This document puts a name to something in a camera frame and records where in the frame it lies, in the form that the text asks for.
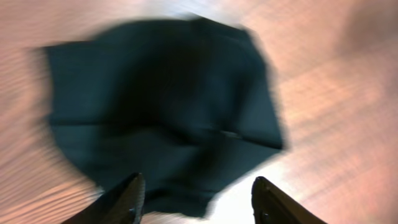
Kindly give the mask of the black t-shirt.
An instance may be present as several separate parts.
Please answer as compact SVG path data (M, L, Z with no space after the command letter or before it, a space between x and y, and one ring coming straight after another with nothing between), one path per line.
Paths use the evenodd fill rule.
M244 29L136 21L44 48L57 147L105 191L146 180L146 212L204 217L283 148L267 66Z

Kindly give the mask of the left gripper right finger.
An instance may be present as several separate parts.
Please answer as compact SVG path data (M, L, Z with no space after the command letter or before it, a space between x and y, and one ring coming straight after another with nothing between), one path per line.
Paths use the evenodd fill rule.
M255 224L326 224L265 177L252 185Z

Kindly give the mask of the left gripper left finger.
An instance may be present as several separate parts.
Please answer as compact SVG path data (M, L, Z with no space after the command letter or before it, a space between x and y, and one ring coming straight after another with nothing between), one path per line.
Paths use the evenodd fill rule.
M62 224L140 224L146 183L135 173Z

